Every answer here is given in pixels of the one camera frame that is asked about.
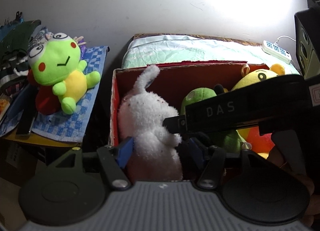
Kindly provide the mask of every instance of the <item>power strip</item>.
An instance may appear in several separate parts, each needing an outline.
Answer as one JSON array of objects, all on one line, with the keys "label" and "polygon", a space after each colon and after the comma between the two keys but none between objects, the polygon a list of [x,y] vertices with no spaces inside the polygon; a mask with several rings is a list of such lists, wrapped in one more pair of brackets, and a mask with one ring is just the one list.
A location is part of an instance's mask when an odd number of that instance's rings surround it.
[{"label": "power strip", "polygon": [[270,54],[282,61],[284,61],[287,64],[290,64],[292,61],[291,55],[288,51],[282,49],[279,46],[276,46],[275,44],[264,40],[262,44],[262,50],[266,52],[267,54]]}]

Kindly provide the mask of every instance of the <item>bed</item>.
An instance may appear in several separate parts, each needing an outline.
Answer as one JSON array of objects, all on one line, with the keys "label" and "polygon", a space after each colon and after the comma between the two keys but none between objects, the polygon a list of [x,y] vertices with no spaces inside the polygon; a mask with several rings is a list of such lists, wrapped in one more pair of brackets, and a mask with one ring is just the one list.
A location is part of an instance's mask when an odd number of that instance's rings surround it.
[{"label": "bed", "polygon": [[294,65],[286,64],[261,49],[260,43],[231,38],[185,34],[137,34],[124,55],[122,68],[182,61],[247,61],[251,64],[282,64],[286,74],[299,74]]}]

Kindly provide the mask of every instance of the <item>black speaker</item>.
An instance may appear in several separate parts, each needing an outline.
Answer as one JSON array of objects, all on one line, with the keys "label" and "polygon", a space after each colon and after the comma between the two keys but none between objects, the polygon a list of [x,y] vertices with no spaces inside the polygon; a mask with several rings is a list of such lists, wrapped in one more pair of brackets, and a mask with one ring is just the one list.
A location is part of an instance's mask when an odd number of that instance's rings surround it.
[{"label": "black speaker", "polygon": [[307,0],[308,9],[294,15],[296,56],[305,79],[320,74],[320,0]]}]

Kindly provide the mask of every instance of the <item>stuffed animal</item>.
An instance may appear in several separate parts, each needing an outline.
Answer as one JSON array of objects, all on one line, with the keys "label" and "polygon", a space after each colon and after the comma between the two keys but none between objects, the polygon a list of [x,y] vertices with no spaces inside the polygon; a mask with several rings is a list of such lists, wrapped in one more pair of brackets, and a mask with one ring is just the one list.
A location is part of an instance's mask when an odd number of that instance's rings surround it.
[{"label": "stuffed animal", "polygon": [[157,66],[148,66],[122,99],[118,112],[120,139],[134,139],[133,154],[127,163],[127,176],[132,182],[182,179],[175,149],[182,139],[162,126],[165,118],[178,116],[178,111],[157,94],[146,91],[159,72]]},{"label": "stuffed animal", "polygon": [[[250,73],[249,65],[244,65],[241,69],[242,79],[232,88],[233,90],[255,84],[272,77],[282,76],[285,74],[284,67],[280,64],[274,64],[270,70],[258,69]],[[274,147],[271,140],[271,134],[260,136],[259,127],[252,127],[238,130],[239,134],[252,145],[252,151],[267,157],[270,150]]]},{"label": "stuffed animal", "polygon": [[80,61],[80,47],[64,33],[57,33],[47,43],[34,47],[28,62],[38,84],[52,85],[52,92],[58,96],[66,114],[74,113],[76,103],[87,89],[100,81],[97,71],[84,75],[87,62]]},{"label": "stuffed animal", "polygon": [[[45,40],[48,41],[53,36],[53,33],[45,34]],[[84,53],[86,42],[83,41],[83,37],[73,38],[78,46],[81,48],[81,53]],[[39,87],[38,94],[36,96],[36,109],[38,112],[44,115],[50,115],[58,112],[61,109],[61,104],[58,96],[52,92],[52,85],[44,86],[40,85],[35,81],[33,72],[30,69],[27,76],[28,82],[36,87]]]},{"label": "stuffed animal", "polygon": [[[224,89],[221,85],[217,85],[215,89],[219,89],[219,92],[217,92],[218,94],[224,93]],[[210,88],[197,88],[192,90],[183,99],[180,114],[184,115],[186,113],[186,105],[196,103],[215,96],[217,96],[215,90],[212,90]],[[212,145],[220,146],[224,148],[227,152],[239,153],[242,148],[242,145],[246,142],[236,130],[229,130],[224,132],[211,132],[207,135],[209,136]]]}]

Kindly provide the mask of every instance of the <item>black phone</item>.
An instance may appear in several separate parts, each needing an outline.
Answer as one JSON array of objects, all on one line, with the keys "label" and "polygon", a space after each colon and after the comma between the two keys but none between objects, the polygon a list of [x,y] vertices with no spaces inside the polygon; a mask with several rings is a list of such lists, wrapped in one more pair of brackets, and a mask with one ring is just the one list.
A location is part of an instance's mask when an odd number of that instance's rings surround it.
[{"label": "black phone", "polygon": [[31,95],[28,103],[26,104],[20,122],[17,127],[16,137],[17,138],[29,138],[31,134],[31,129],[33,122],[37,116],[38,112],[36,109],[36,100],[35,96]]}]

